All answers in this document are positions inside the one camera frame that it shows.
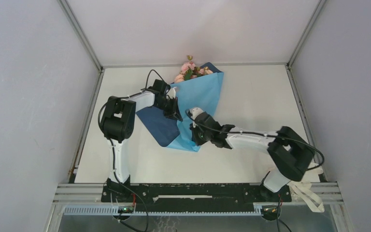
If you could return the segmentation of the pink rose stem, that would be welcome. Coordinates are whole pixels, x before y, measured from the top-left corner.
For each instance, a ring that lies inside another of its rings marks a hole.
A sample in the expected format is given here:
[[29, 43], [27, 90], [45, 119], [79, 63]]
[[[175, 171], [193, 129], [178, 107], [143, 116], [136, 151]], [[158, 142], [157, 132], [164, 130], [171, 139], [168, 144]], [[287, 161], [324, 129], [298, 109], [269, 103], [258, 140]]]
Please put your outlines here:
[[204, 76], [204, 75], [210, 75], [213, 74], [214, 72], [211, 71], [208, 67], [200, 68], [198, 70], [198, 76]]
[[183, 81], [185, 81], [185, 76], [183, 74], [178, 74], [174, 79], [174, 83], [180, 83]]
[[187, 61], [181, 67], [181, 75], [185, 81], [196, 76], [197, 66], [193, 61], [192, 55], [187, 55]]

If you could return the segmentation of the blue wrapping paper sheet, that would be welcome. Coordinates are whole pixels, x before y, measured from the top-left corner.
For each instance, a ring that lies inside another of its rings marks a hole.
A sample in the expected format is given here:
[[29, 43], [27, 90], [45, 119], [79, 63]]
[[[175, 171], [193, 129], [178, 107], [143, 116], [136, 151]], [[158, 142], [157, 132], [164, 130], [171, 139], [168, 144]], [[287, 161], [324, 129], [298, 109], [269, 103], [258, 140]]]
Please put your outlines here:
[[203, 64], [202, 67], [207, 67], [213, 73], [171, 84], [171, 87], [176, 91], [179, 113], [183, 121], [166, 118], [163, 111], [154, 106], [144, 108], [136, 113], [160, 146], [190, 152], [199, 151], [200, 147], [192, 141], [190, 130], [192, 121], [187, 117], [186, 110], [198, 107], [208, 114], [214, 115], [220, 99], [224, 77], [224, 73], [210, 62]]

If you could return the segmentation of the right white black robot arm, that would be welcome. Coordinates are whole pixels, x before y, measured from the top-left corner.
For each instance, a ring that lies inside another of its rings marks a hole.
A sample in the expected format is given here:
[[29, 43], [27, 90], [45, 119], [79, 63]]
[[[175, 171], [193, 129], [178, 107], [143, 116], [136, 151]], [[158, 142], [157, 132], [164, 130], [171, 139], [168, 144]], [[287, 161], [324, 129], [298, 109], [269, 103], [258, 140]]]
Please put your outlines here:
[[196, 145], [207, 142], [218, 148], [252, 148], [270, 156], [276, 168], [264, 177], [260, 196], [273, 201], [279, 190], [291, 181], [299, 182], [309, 170], [316, 148], [305, 142], [293, 129], [282, 126], [277, 131], [255, 132], [231, 124], [220, 125], [214, 118], [195, 107], [186, 110]]

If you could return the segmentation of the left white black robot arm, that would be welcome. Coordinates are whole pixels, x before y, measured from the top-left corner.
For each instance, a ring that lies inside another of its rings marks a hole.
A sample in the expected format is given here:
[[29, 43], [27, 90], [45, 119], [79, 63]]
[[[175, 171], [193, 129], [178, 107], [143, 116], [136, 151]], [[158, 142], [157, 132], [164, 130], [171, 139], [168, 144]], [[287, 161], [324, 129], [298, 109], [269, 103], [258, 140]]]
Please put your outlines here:
[[178, 98], [174, 90], [146, 89], [127, 96], [111, 96], [99, 112], [98, 124], [110, 148], [111, 170], [109, 179], [118, 183], [113, 195], [127, 201], [132, 194], [128, 170], [127, 140], [134, 131], [135, 118], [140, 120], [162, 147], [167, 147], [180, 134], [177, 122], [182, 121]]

